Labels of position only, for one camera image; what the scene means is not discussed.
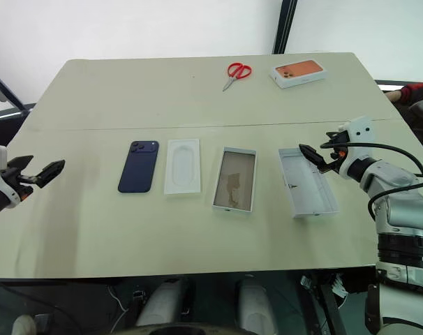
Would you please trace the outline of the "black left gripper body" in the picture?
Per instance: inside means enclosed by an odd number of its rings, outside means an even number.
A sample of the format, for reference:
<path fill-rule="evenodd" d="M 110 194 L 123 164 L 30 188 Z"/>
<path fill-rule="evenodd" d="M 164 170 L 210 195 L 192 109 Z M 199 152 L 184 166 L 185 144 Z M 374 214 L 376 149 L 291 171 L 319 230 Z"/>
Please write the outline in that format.
<path fill-rule="evenodd" d="M 1 178 L 18 194 L 21 200 L 25 200 L 33 193 L 33 188 L 29 184 L 36 184 L 38 181 L 37 176 L 22 175 L 18 168 L 1 170 Z"/>

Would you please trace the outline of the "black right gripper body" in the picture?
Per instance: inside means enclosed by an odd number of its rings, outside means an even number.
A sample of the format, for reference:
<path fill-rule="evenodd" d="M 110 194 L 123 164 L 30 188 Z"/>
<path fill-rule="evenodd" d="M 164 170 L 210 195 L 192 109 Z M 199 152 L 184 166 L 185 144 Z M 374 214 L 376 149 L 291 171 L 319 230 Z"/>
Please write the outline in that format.
<path fill-rule="evenodd" d="M 336 144 L 336 147 L 333 148 L 334 152 L 330 154 L 331 158 L 334 159 L 334 170 L 340 170 L 340 167 L 344 160 L 346 159 L 348 148 L 341 147 L 341 143 L 347 143 L 350 141 L 349 134 L 347 131 L 339 131 L 341 132 L 340 138 L 337 140 L 329 140 L 329 144 Z"/>

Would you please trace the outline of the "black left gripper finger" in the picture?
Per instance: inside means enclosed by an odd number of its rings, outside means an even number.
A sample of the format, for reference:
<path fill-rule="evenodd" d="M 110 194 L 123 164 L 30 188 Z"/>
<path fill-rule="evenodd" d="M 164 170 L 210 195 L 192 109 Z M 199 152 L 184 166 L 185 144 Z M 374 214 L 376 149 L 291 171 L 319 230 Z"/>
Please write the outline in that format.
<path fill-rule="evenodd" d="M 65 164 L 65 160 L 51 162 L 49 165 L 44 167 L 39 174 L 36 175 L 36 180 L 34 182 L 35 185 L 37 185 L 39 188 L 45 187 L 53 179 L 61 174 Z"/>
<path fill-rule="evenodd" d="M 7 167 L 8 169 L 22 171 L 28 166 L 28 164 L 30 163 L 32 159 L 33 159 L 32 155 L 15 157 L 12 160 L 8 161 Z"/>

